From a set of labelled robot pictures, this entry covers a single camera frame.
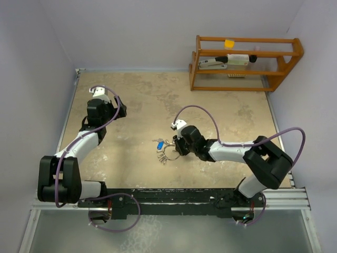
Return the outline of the blue key tag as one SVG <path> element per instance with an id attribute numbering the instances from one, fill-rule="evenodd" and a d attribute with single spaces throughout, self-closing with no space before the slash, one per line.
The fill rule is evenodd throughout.
<path id="1" fill-rule="evenodd" d="M 157 144 L 157 152 L 161 152 L 162 151 L 162 149 L 163 149 L 163 146 L 164 146 L 164 142 L 162 141 L 162 142 L 159 142 L 158 144 Z"/>

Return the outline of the bunch of metal keys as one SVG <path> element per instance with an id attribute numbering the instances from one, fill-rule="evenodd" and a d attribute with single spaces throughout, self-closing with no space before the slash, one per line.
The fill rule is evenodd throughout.
<path id="1" fill-rule="evenodd" d="M 164 140 L 164 139 L 161 139 L 161 138 L 159 138 L 159 139 L 154 139 L 154 140 L 152 140 L 153 142 L 156 142 L 157 144 L 159 143 L 159 142 L 164 142 L 164 146 L 165 145 L 167 145 L 167 144 L 169 144 L 169 141 L 168 140 Z M 159 160 L 159 162 L 160 163 L 162 163 L 162 164 L 166 164 L 166 160 L 164 159 L 164 155 L 163 155 L 163 149 L 162 149 L 162 151 L 161 152 L 157 152 L 158 153 L 158 156 L 157 156 L 157 158 L 158 158 L 158 160 Z"/>

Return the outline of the large metal keyring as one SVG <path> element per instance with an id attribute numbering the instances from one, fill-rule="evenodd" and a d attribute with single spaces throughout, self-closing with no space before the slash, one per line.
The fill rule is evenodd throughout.
<path id="1" fill-rule="evenodd" d="M 163 155 L 166 161 L 175 161 L 180 157 L 180 154 L 176 151 L 175 144 L 173 143 L 164 146 Z"/>

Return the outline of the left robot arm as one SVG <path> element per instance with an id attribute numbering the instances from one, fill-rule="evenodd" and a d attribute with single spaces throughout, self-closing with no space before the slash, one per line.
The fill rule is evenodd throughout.
<path id="1" fill-rule="evenodd" d="M 111 101 L 93 98 L 87 103 L 87 116 L 81 123 L 76 138 L 54 155 L 45 155 L 39 163 L 37 197 L 41 202 L 54 202 L 57 206 L 77 203 L 83 196 L 79 166 L 84 158 L 101 144 L 106 135 L 106 126 L 124 118 L 127 107 L 119 96 Z"/>

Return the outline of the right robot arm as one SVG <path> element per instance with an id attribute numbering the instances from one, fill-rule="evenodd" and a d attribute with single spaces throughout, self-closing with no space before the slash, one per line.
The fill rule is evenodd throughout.
<path id="1" fill-rule="evenodd" d="M 179 155 L 193 153 L 202 161 L 239 162 L 250 168 L 252 175 L 244 178 L 235 189 L 234 200 L 239 206 L 247 206 L 253 196 L 265 189 L 278 189 L 293 166 L 293 160 L 272 141 L 254 146 L 266 140 L 264 136 L 244 144 L 230 143 L 226 147 L 217 139 L 205 139 L 197 127 L 185 122 L 181 126 L 172 124 L 171 128 L 177 132 L 173 141 Z"/>

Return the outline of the small comb binding piece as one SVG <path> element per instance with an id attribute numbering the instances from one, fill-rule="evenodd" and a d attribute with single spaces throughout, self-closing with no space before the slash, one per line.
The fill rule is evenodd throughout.
<path id="1" fill-rule="evenodd" d="M 227 75 L 229 78 L 245 78 L 245 74 L 228 74 Z"/>

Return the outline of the white stapler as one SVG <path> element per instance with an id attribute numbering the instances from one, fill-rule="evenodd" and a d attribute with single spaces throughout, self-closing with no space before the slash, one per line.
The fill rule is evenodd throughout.
<path id="1" fill-rule="evenodd" d="M 199 61 L 198 68 L 201 70 L 224 70 L 227 68 L 227 62 L 227 56 L 218 56 L 204 61 Z"/>

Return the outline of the white green box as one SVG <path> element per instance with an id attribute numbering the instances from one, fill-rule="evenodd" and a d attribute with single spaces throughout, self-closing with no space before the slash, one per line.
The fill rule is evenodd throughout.
<path id="1" fill-rule="evenodd" d="M 247 54 L 228 54 L 227 64 L 228 65 L 248 65 L 249 55 Z"/>

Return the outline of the small black object on shelf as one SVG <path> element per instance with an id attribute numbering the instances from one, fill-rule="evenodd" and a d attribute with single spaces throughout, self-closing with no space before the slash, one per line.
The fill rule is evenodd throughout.
<path id="1" fill-rule="evenodd" d="M 257 60 L 257 56 L 256 55 L 250 55 L 249 56 L 249 62 L 250 63 L 255 63 Z"/>

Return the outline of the yellow sticky note block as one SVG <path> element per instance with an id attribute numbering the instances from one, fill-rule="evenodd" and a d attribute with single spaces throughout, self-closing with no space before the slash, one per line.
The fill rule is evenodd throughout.
<path id="1" fill-rule="evenodd" d="M 235 42 L 233 40 L 225 40 L 224 41 L 224 48 L 226 50 L 232 50 L 235 46 Z"/>

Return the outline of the wooden shelf rack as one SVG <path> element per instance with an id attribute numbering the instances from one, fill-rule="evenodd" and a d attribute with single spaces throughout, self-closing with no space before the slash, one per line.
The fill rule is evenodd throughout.
<path id="1" fill-rule="evenodd" d="M 299 38 L 196 37 L 189 64 L 190 90 L 274 92 L 304 55 Z M 266 87 L 197 86 L 199 74 L 266 78 Z"/>

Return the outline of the black mounting base rail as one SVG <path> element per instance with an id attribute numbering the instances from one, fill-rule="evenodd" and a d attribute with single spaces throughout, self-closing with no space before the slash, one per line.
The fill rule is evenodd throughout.
<path id="1" fill-rule="evenodd" d="M 158 216 L 216 216 L 243 218 L 263 208 L 266 201 L 262 193 L 247 199 L 232 188 L 199 189 L 108 189 L 106 196 L 81 200 L 80 208 L 106 211 L 111 219 L 126 219 L 129 215 Z"/>

